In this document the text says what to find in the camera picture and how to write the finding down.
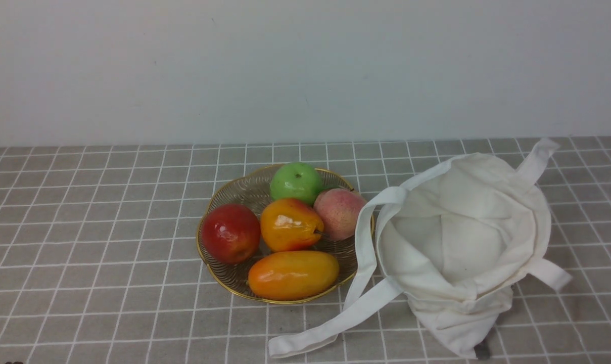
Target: canvas tote bag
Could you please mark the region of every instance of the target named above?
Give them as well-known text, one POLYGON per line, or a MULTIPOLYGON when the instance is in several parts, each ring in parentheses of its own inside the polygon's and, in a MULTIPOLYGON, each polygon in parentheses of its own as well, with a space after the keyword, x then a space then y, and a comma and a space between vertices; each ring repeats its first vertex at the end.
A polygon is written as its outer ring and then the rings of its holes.
POLYGON ((269 341, 271 357, 327 345, 401 293, 442 345, 476 359, 474 346, 511 308, 511 285, 532 274, 554 290, 571 276, 545 260, 550 211, 535 186, 559 145, 541 139, 514 170, 492 155, 459 155, 389 187, 361 210, 357 275, 336 318, 269 341), (377 218, 375 247, 370 217, 377 218), (364 295, 379 260, 384 279, 364 295))

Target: gold wire basket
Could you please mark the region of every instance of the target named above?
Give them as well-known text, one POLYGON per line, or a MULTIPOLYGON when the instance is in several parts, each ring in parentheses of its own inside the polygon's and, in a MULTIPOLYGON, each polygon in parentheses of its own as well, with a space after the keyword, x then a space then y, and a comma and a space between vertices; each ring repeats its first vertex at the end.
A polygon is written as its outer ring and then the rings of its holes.
MULTIPOLYGON (((204 216, 206 216, 211 210, 215 209, 220 205, 227 203, 240 203, 251 209, 257 217, 261 216, 263 209, 269 205, 272 200, 270 197, 270 182, 276 171, 282 166, 282 164, 273 164, 264 168, 260 168, 251 174, 234 179, 222 186, 211 198, 204 216)), ((338 185, 345 187, 353 191, 353 187, 347 180, 342 176, 338 175, 329 170, 317 168, 317 172, 323 178, 323 184, 326 186, 338 185)), ((330 287, 326 288, 323 292, 317 293, 310 297, 303 297, 299 300, 270 300, 263 299, 250 290, 247 284, 247 276, 249 269, 254 265, 255 262, 260 260, 266 255, 270 254, 269 248, 266 246, 261 238, 261 249, 253 256, 243 263, 236 265, 224 264, 215 260, 202 244, 202 222, 204 217, 200 221, 200 225, 197 228, 197 251, 202 258, 202 261, 206 263, 206 267, 213 278, 224 288, 234 295, 245 297, 251 300, 257 300, 262 302, 269 302, 275 304, 298 304, 309 302, 323 295, 326 295, 337 287, 346 283, 357 273, 357 257, 354 251, 354 237, 349 237, 346 240, 339 242, 333 242, 325 238, 321 238, 317 244, 311 247, 313 250, 324 251, 330 253, 339 262, 340 271, 335 283, 330 287)), ((374 232, 374 217, 371 223, 371 232, 374 232)))

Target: table surface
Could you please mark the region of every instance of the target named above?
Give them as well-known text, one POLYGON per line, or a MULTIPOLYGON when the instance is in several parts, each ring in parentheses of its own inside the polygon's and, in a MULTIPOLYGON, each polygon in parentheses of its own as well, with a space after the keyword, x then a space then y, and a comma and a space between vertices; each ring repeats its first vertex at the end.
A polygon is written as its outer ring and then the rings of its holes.
MULTIPOLYGON (((0 148, 0 363, 467 362, 404 299, 325 348, 267 358, 268 338, 337 315, 348 285, 293 306, 233 296, 199 259, 196 226, 218 187, 268 164, 328 168, 369 199, 452 155, 516 167, 536 140, 0 148)), ((489 362, 611 363, 611 136, 554 140, 546 258, 574 280, 558 294, 520 281, 489 362)))

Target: apple stem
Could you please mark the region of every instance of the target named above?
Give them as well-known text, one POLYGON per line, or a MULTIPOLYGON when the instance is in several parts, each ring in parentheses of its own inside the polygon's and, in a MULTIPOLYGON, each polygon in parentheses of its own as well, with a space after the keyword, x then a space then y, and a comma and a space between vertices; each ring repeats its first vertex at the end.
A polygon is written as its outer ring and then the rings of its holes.
POLYGON ((319 235, 321 235, 321 236, 322 236, 322 237, 324 237, 324 238, 330 238, 330 235, 328 235, 328 234, 324 233, 323 231, 319 231, 319 230, 316 230, 316 229, 315 229, 315 230, 314 230, 314 233, 315 233, 315 234, 319 234, 319 235))

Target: red apple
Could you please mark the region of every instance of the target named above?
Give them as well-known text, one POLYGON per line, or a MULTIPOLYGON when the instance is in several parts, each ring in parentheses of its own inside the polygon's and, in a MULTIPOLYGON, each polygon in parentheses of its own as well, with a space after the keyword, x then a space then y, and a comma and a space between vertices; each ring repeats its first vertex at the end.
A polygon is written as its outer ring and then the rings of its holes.
POLYGON ((220 263, 242 263, 258 250, 261 225, 245 205, 229 203, 213 209, 202 222, 204 248, 220 263))

